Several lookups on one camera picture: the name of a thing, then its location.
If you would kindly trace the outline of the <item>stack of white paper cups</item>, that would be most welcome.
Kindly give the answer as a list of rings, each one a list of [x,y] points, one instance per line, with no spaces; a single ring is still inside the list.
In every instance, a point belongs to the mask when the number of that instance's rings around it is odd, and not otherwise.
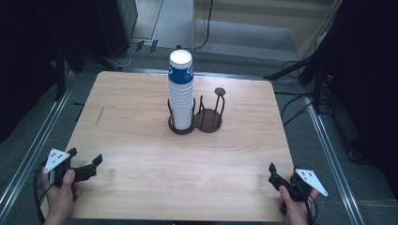
[[[194,89],[192,57],[188,51],[170,53],[168,86],[173,125],[179,130],[187,129],[191,126]]]

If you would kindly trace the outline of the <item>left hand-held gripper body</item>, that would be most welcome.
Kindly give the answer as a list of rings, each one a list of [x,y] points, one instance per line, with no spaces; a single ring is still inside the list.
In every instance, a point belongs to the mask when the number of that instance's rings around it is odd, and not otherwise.
[[[60,188],[67,171],[75,172],[74,183],[86,181],[94,176],[94,166],[91,164],[79,168],[71,167],[72,157],[68,152],[52,149],[47,157],[44,172],[49,175],[49,184]]]

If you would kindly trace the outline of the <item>dark cabinet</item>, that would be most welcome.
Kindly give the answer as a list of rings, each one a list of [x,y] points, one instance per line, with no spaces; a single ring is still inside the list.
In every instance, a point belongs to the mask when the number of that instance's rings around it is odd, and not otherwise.
[[[115,58],[130,46],[138,19],[135,0],[96,0],[106,56]]]

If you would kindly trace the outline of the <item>black wire cup holder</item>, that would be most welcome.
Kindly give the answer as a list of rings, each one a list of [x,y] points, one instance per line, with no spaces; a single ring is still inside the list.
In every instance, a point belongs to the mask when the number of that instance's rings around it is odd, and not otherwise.
[[[186,129],[177,129],[174,122],[174,113],[172,112],[170,101],[167,101],[170,116],[168,118],[168,127],[171,131],[178,135],[186,135],[193,132],[196,128],[205,133],[212,133],[217,131],[222,126],[222,115],[225,107],[224,95],[226,91],[222,87],[217,87],[214,90],[217,96],[217,101],[214,109],[206,108],[203,103],[203,97],[199,100],[198,112],[195,111],[196,100],[193,101],[191,107],[191,125]]]

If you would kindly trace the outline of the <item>person's right hand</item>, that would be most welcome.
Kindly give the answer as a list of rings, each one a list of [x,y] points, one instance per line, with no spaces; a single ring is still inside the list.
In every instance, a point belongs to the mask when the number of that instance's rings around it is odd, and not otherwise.
[[[294,202],[285,186],[279,187],[280,199],[278,207],[286,206],[286,213],[283,216],[285,225],[312,225],[313,218],[309,212],[313,209],[312,204],[319,195],[316,189],[312,189],[307,202]]]

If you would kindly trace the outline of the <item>light wooden platform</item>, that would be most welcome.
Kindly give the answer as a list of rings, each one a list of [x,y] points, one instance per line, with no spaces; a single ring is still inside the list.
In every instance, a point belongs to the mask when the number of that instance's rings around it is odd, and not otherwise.
[[[317,38],[329,29],[343,0],[193,0],[191,41],[195,21],[271,26],[289,30],[298,58],[310,54]]]

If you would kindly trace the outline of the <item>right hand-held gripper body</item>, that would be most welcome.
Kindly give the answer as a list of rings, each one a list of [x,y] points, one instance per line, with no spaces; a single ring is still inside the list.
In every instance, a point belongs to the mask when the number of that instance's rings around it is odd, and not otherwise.
[[[312,189],[316,189],[325,197],[329,195],[314,171],[295,169],[294,172],[298,175],[298,182],[296,184],[292,184],[290,180],[287,181],[277,173],[270,174],[268,181],[276,190],[278,190],[280,186],[285,186],[294,202],[306,201]]]

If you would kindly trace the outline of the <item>metal floor rail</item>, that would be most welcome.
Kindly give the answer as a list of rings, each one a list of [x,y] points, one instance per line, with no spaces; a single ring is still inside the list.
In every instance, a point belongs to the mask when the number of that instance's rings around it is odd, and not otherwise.
[[[8,216],[38,156],[62,112],[79,72],[66,75],[66,91],[53,100],[49,90],[23,118],[11,135],[0,143],[0,223]]]
[[[314,125],[314,129],[325,153],[332,176],[334,178],[336,187],[339,190],[345,211],[348,215],[351,225],[365,225],[359,205],[356,201],[351,187],[347,182],[337,155],[335,154],[334,147],[329,138],[329,134],[325,129],[322,118],[315,112],[312,101],[308,97],[304,98],[304,102],[307,105],[309,115]]]

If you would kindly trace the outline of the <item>person's left hand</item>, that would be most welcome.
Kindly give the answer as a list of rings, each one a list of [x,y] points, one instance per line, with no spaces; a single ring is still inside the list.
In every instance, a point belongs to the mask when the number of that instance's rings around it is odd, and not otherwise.
[[[43,186],[48,189],[46,199],[49,206],[44,225],[66,225],[74,212],[74,197],[79,196],[81,187],[74,184],[75,171],[68,170],[61,187],[50,187],[48,174],[41,172]]]

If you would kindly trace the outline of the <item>black stand leg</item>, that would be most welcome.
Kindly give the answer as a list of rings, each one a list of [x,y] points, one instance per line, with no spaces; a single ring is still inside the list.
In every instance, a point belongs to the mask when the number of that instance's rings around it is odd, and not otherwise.
[[[310,55],[309,57],[307,57],[305,59],[302,59],[302,60],[298,61],[297,63],[295,63],[294,65],[292,65],[290,67],[287,67],[287,68],[284,68],[281,71],[278,71],[278,72],[276,72],[274,74],[271,74],[271,75],[264,75],[263,78],[265,80],[271,80],[271,81],[280,79],[281,77],[283,77],[283,76],[285,76],[285,75],[287,75],[287,74],[289,74],[289,73],[291,73],[291,72],[293,72],[295,70],[298,70],[298,69],[303,68],[305,66],[309,66],[313,62],[314,59],[315,59],[315,56]]]

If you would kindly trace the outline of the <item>dark curtain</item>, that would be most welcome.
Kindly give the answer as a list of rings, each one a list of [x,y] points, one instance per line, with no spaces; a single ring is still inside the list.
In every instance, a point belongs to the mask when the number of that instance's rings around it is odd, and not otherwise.
[[[0,0],[0,143],[57,79],[52,9],[49,0]]]
[[[322,51],[330,89],[398,201],[398,0],[343,0]]]

